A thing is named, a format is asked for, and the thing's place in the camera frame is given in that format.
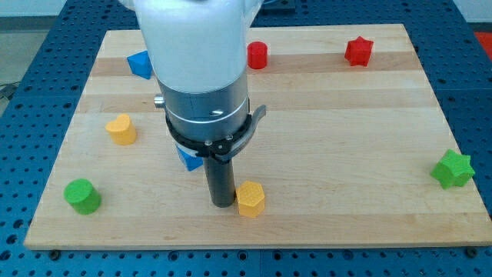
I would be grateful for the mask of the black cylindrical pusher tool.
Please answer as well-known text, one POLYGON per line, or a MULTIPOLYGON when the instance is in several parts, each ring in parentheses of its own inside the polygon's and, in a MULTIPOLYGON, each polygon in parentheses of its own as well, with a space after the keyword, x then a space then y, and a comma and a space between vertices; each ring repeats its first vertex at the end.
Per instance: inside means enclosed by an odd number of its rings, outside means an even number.
POLYGON ((212 203, 219 208, 225 208, 232 205, 235 200, 232 161, 228 160, 222 162, 207 157, 203 158, 203 163, 212 203))

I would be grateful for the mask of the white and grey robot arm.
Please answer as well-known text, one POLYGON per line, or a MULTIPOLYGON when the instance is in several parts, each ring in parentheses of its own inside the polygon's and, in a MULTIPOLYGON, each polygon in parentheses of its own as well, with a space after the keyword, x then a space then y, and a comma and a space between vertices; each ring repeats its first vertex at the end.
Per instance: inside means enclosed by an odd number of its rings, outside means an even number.
POLYGON ((265 106, 250 110, 246 34, 262 0, 119 0, 135 12, 168 130, 201 157, 212 202, 235 200, 232 159, 265 106))

